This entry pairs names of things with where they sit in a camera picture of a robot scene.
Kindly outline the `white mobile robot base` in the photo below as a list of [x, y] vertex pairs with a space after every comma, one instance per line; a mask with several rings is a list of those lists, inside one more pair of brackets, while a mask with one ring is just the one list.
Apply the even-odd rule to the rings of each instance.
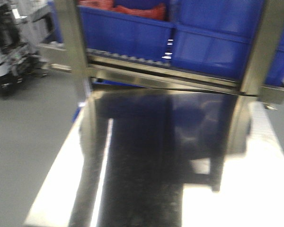
[[47, 75], [39, 47], [52, 31], [47, 1], [0, 0], [0, 96], [10, 95], [29, 75]]

